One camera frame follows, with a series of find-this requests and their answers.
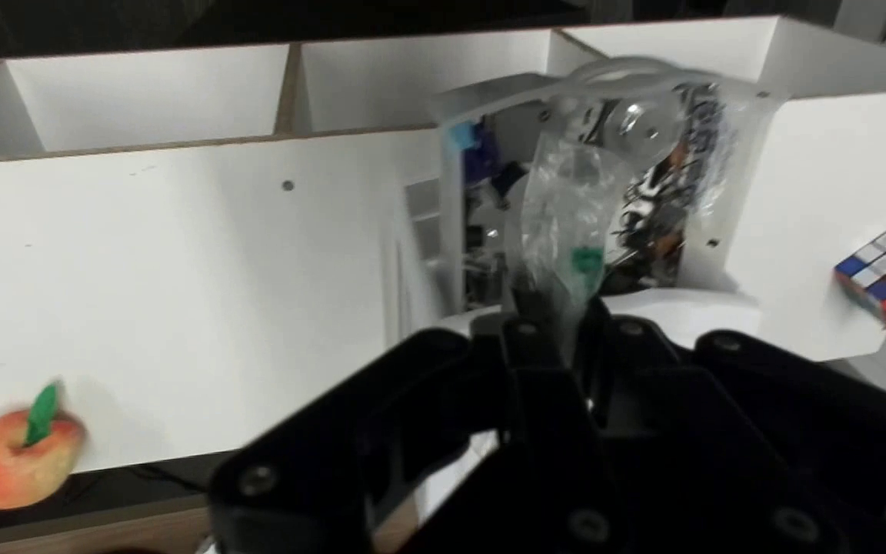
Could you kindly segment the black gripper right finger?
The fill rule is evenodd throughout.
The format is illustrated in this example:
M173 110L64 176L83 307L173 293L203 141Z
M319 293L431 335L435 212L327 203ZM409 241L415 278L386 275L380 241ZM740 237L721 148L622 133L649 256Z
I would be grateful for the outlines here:
M575 368L631 554L886 554L886 392L717 329L681 348L590 299Z

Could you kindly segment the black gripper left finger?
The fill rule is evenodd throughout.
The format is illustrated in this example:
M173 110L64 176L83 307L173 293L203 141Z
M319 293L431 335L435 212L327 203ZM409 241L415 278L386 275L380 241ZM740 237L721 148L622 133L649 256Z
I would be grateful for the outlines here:
M520 314L412 334L216 467L216 551L373 554L373 531L475 433L512 424L512 374L554 359L554 334Z

